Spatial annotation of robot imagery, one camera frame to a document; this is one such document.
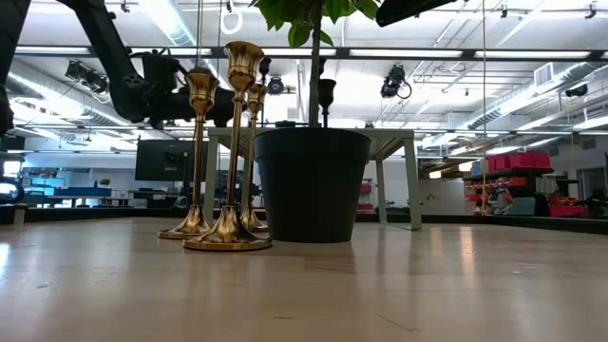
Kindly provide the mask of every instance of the fluorescent light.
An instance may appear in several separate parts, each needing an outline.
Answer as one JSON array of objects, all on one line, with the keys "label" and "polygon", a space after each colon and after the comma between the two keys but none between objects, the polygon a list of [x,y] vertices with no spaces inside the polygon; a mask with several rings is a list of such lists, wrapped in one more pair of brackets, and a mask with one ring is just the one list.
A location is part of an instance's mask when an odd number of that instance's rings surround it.
[{"label": "fluorescent light", "polygon": [[608,124],[608,116],[587,120],[574,126],[575,129],[588,129]]},{"label": "fluorescent light", "polygon": [[446,129],[414,129],[414,133],[447,133]]},{"label": "fluorescent light", "polygon": [[592,135],[592,136],[599,136],[599,135],[608,135],[608,131],[582,131],[579,132],[580,135]]},{"label": "fluorescent light", "polygon": [[[311,48],[264,48],[264,54],[269,56],[311,56]],[[321,56],[335,56],[335,48],[322,48],[319,50]]]},{"label": "fluorescent light", "polygon": [[441,50],[441,49],[367,49],[353,48],[351,49],[352,57],[416,57],[416,58],[460,58],[463,55],[459,50]]},{"label": "fluorescent light", "polygon": [[508,153],[511,151],[515,151],[519,149],[521,146],[504,146],[504,147],[496,147],[485,151],[486,154],[490,156],[499,155],[502,153]]},{"label": "fluorescent light", "polygon": [[428,174],[428,177],[432,180],[438,180],[441,178],[441,171],[435,171]]},{"label": "fluorescent light", "polygon": [[564,132],[564,131],[556,131],[556,132],[550,132],[550,131],[517,131],[517,134],[523,134],[523,135],[570,135],[570,132]]},{"label": "fluorescent light", "polygon": [[[487,51],[486,58],[587,58],[590,51]],[[483,51],[475,52],[475,58],[484,58]]]},{"label": "fluorescent light", "polygon": [[[131,49],[132,53],[140,53],[140,52],[152,52],[152,50],[162,50],[163,47],[133,47]],[[178,56],[210,56],[211,49],[210,48],[201,48],[197,50],[195,47],[170,47],[169,50],[171,54]]]},{"label": "fluorescent light", "polygon": [[87,47],[17,47],[16,54],[91,54]]},{"label": "fluorescent light", "polygon": [[460,172],[470,172],[471,168],[473,168],[473,161],[464,162],[458,165],[458,171]]},{"label": "fluorescent light", "polygon": [[466,151],[468,151],[468,147],[466,147],[466,146],[458,147],[458,148],[453,149],[449,155],[450,156],[459,155],[459,154],[465,153]]},{"label": "fluorescent light", "polygon": [[542,146],[542,145],[544,145],[546,143],[554,142],[557,139],[559,139],[559,138],[549,138],[549,139],[545,139],[545,140],[542,140],[542,141],[539,141],[539,142],[534,142],[534,143],[529,144],[528,147],[539,147],[539,146]]}]

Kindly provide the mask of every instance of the pipe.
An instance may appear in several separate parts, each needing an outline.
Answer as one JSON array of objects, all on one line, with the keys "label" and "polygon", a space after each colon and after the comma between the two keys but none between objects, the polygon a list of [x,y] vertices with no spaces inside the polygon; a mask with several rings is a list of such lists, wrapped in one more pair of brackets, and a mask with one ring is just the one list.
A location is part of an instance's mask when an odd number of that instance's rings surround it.
[{"label": "pipe", "polygon": [[45,105],[54,112],[68,116],[91,114],[91,121],[100,125],[132,124],[121,117],[112,106],[101,104],[84,92],[19,61],[12,62],[9,80],[24,90],[42,95],[46,100]]},{"label": "pipe", "polygon": [[[578,63],[574,66],[561,63],[554,64],[552,82],[547,85],[536,86],[534,80],[517,87],[515,90],[501,96],[484,113],[480,108],[471,114],[472,119],[461,124],[457,129],[477,129],[480,126],[490,123],[518,109],[536,102],[540,97],[546,96],[550,92],[565,90],[591,74],[605,68],[602,63]],[[458,137],[458,134],[448,133],[438,137],[425,138],[424,148],[445,144]]]},{"label": "pipe", "polygon": [[[146,0],[141,4],[145,12],[174,46],[196,47],[198,45],[198,35],[188,25],[187,19],[175,0]],[[223,88],[232,89],[208,59],[203,58],[202,61]]]}]

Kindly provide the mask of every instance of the robotic arm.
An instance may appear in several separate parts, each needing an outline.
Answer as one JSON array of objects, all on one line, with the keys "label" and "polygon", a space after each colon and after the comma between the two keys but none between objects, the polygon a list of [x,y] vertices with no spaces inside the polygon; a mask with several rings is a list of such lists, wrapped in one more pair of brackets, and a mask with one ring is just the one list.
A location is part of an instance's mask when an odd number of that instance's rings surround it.
[{"label": "robotic arm", "polygon": [[[189,90],[178,87],[177,73],[185,74],[180,62],[161,53],[138,53],[129,56],[112,23],[114,14],[104,0],[57,0],[74,10],[99,57],[110,82],[110,96],[119,115],[132,123],[149,118],[155,128],[162,121],[190,120],[196,113],[190,106]],[[0,137],[12,128],[12,111],[5,90],[10,63],[26,20],[31,0],[0,1]],[[130,61],[142,57],[144,77]],[[216,105],[208,119],[224,122],[232,117],[234,92],[218,88]]]}]

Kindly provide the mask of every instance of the black cable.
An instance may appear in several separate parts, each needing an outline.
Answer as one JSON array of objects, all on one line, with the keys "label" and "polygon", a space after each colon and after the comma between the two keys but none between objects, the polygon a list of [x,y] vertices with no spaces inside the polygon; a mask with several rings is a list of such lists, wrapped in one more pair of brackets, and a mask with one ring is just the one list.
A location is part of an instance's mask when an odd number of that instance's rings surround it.
[{"label": "black cable", "polygon": [[401,100],[407,100],[413,94],[413,90],[411,89],[411,85],[409,85],[409,83],[405,82],[405,86],[407,86],[409,88],[409,94],[408,94],[408,96],[404,97],[404,96],[399,95],[399,93],[397,93],[397,97],[399,99],[401,99]]}]

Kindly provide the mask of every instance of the hanging cord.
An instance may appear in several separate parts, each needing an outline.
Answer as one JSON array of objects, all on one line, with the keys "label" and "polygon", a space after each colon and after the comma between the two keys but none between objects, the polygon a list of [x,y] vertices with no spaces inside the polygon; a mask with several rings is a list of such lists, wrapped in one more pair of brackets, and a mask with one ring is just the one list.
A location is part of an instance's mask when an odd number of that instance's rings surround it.
[{"label": "hanging cord", "polygon": [[202,0],[199,0],[198,9],[199,11],[197,12],[197,59],[195,62],[195,67],[199,66],[201,52],[200,40],[202,39],[202,34],[200,33],[200,31],[202,30]]},{"label": "hanging cord", "polygon": [[487,130],[487,120],[485,119],[485,114],[486,114],[486,100],[485,100],[485,77],[486,77],[486,56],[485,53],[487,51],[487,37],[486,37],[486,27],[485,27],[485,0],[482,0],[482,14],[484,15],[484,25],[483,25],[483,31],[484,31],[484,159],[482,161],[482,172],[484,174],[484,183],[483,183],[483,190],[482,190],[482,216],[485,216],[485,163],[487,162],[487,146],[485,145],[487,143],[487,134],[486,134],[486,130]]}]

